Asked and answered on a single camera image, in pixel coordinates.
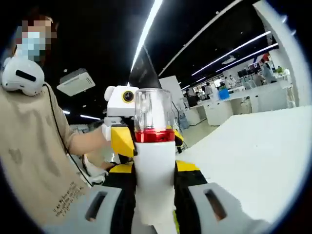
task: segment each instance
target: white wall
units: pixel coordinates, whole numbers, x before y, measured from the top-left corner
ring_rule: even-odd
[[[276,69],[278,68],[278,66],[289,69],[288,68],[289,64],[285,60],[285,54],[283,53],[282,50],[280,49],[271,50],[269,54]]]
[[[297,106],[311,105],[311,75],[308,62],[289,27],[282,23],[279,14],[265,1],[261,0],[254,5],[265,28],[271,30],[276,39],[280,55],[284,58],[285,67],[289,69]]]
[[[171,92],[171,101],[173,101],[176,105],[180,103],[180,99],[183,98],[183,94],[176,76],[159,79],[159,82],[163,89]]]

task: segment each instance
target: yellow panel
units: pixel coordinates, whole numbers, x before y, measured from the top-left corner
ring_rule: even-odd
[[[183,136],[175,129],[175,145],[182,146],[183,145]]]
[[[116,165],[109,173],[131,173],[132,164],[133,162]]]
[[[133,157],[134,155],[135,146],[127,126],[112,126],[111,145],[117,154],[127,157]]]
[[[177,171],[185,172],[185,171],[199,171],[199,168],[195,166],[195,164],[184,162],[181,160],[176,160]]]

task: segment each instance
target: ceiling light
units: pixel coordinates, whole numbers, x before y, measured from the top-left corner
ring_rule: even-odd
[[[196,82],[199,82],[199,81],[203,80],[204,78],[206,78],[206,77],[203,77],[203,78],[201,78],[201,79],[197,80]]]
[[[148,15],[148,18],[147,18],[146,23],[144,25],[144,28],[143,28],[143,31],[142,31],[142,35],[141,35],[140,40],[138,42],[138,45],[137,45],[137,48],[136,48],[135,57],[133,58],[133,62],[132,62],[132,66],[131,66],[130,72],[132,72],[132,69],[135,66],[137,57],[138,57],[138,55],[140,53],[140,50],[141,50],[141,48],[142,48],[142,46],[144,44],[144,41],[145,41],[145,39],[147,37],[148,31],[150,30],[150,28],[152,26],[154,18],[156,16],[156,14],[157,14],[161,4],[162,4],[162,0],[155,0],[154,1],[154,4],[153,4],[152,9],[150,11],[150,14]]]
[[[254,63],[252,63],[252,64],[249,64],[248,66],[254,65],[254,64],[256,64],[256,63],[258,63],[258,62],[254,62]]]
[[[249,57],[251,57],[251,56],[253,56],[253,55],[258,54],[259,52],[262,52],[262,51],[264,51],[264,50],[270,49],[270,48],[275,47],[275,46],[277,46],[277,45],[278,45],[278,43],[275,43],[275,44],[273,44],[273,45],[267,46],[267,47],[265,47],[265,48],[263,48],[263,49],[261,49],[261,50],[258,50],[258,51],[256,51],[256,52],[252,53],[251,55],[248,55],[248,56],[246,56],[246,57],[244,57],[244,58],[241,58],[240,60],[237,60],[236,62],[233,62],[233,63],[231,63],[231,64],[229,64],[229,65],[227,65],[227,66],[225,66],[225,67],[222,67],[221,69],[217,70],[216,72],[222,71],[224,68],[227,68],[227,67],[229,67],[229,66],[232,66],[233,64],[236,64],[236,63],[238,63],[238,62],[241,62],[242,60],[244,60],[244,59],[246,59],[246,58],[249,58]]]
[[[95,118],[95,117],[91,117],[91,116],[80,115],[80,117],[101,120],[100,118]]]
[[[282,20],[282,23],[285,23],[287,21],[287,19],[288,19],[288,16],[284,16],[283,20]]]
[[[186,88],[188,88],[189,87],[189,85],[188,86],[185,86],[183,89],[186,89]],[[181,90],[183,90],[183,89],[181,89]]]
[[[194,75],[197,74],[198,72],[204,70],[205,68],[209,67],[210,65],[214,64],[215,62],[218,62],[220,59],[226,57],[227,55],[233,53],[234,51],[236,51],[236,50],[238,50],[238,49],[244,47],[245,45],[248,45],[248,44],[254,42],[255,40],[258,40],[259,38],[264,37],[264,36],[266,36],[267,34],[270,34],[270,33],[271,33],[271,31],[268,31],[268,32],[265,32],[265,33],[263,33],[263,34],[261,34],[261,35],[255,37],[254,39],[249,40],[248,42],[246,42],[246,43],[240,45],[239,47],[237,47],[237,48],[231,50],[230,52],[226,53],[225,55],[221,56],[220,58],[217,58],[215,61],[212,61],[212,62],[209,63],[208,65],[206,65],[206,66],[204,66],[203,68],[199,69],[197,72],[193,73],[192,76],[194,76]]]

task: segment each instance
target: people in background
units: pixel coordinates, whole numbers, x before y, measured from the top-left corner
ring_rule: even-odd
[[[231,89],[232,87],[236,85],[236,82],[233,81],[233,78],[229,79],[228,77],[225,77],[224,84],[227,89]]]
[[[199,97],[199,92],[198,91],[195,93],[195,98],[196,98],[196,101],[200,101],[200,97]]]
[[[268,84],[277,82],[269,63],[266,62],[263,58],[261,59],[261,69],[264,79]]]
[[[197,98],[193,95],[190,95],[189,89],[186,91],[186,98],[187,98],[187,101],[189,103],[189,107],[197,105]]]
[[[233,86],[237,83],[237,80],[232,75],[230,75],[230,81],[233,83]]]
[[[207,83],[205,94],[207,95],[207,99],[210,99],[210,95],[213,93],[213,89],[210,86],[210,83]]]
[[[254,80],[254,83],[256,84],[256,86],[261,86],[261,85],[263,85],[263,81],[265,79],[262,75],[259,74],[258,71],[255,71],[253,80]]]

